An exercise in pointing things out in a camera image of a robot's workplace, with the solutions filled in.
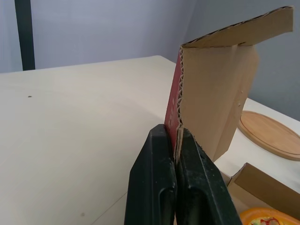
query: white wall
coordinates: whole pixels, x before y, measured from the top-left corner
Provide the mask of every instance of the white wall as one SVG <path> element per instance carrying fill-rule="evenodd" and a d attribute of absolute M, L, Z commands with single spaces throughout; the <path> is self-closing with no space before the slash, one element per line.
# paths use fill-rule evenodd
<path fill-rule="evenodd" d="M 195 0 L 31 0 L 36 68 L 162 55 L 176 61 Z"/>
<path fill-rule="evenodd" d="M 198 0 L 185 41 L 287 5 L 295 6 L 294 32 L 256 46 L 260 65 L 249 97 L 300 120 L 300 1 Z"/>
<path fill-rule="evenodd" d="M 0 0 L 0 73 L 22 70 L 15 2 Z"/>

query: round wooden board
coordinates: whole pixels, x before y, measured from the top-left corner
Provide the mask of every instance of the round wooden board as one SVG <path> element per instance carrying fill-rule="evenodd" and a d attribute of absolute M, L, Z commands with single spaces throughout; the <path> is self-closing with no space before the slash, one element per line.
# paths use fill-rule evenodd
<path fill-rule="evenodd" d="M 263 149 L 300 161 L 300 136 L 278 121 L 256 112 L 243 111 L 238 128 Z"/>

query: black pole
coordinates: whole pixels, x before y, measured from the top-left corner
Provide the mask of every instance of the black pole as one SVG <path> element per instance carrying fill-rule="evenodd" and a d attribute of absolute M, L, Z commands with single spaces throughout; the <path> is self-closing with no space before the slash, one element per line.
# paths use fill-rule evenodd
<path fill-rule="evenodd" d="M 30 0 L 15 0 L 23 70 L 35 69 Z"/>

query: white table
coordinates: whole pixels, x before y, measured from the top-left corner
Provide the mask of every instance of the white table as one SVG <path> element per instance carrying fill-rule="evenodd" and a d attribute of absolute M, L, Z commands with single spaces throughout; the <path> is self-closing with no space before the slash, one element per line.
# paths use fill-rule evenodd
<path fill-rule="evenodd" d="M 123 224 L 129 171 L 164 121 L 174 68 L 154 56 L 0 74 L 0 223 Z M 300 122 L 261 104 L 245 108 L 300 133 Z M 246 161 L 300 192 L 300 162 L 237 131 L 217 165 L 233 175 Z"/>

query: cardboard box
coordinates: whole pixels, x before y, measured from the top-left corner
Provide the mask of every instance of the cardboard box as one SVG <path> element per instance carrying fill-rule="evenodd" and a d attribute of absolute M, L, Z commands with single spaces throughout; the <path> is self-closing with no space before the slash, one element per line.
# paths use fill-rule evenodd
<path fill-rule="evenodd" d="M 274 208 L 300 220 L 300 194 L 246 163 L 231 179 L 222 174 L 238 213 Z"/>
<path fill-rule="evenodd" d="M 180 47 L 165 117 L 175 160 L 183 128 L 212 161 L 228 150 L 258 67 L 254 45 L 292 30 L 287 6 Z"/>

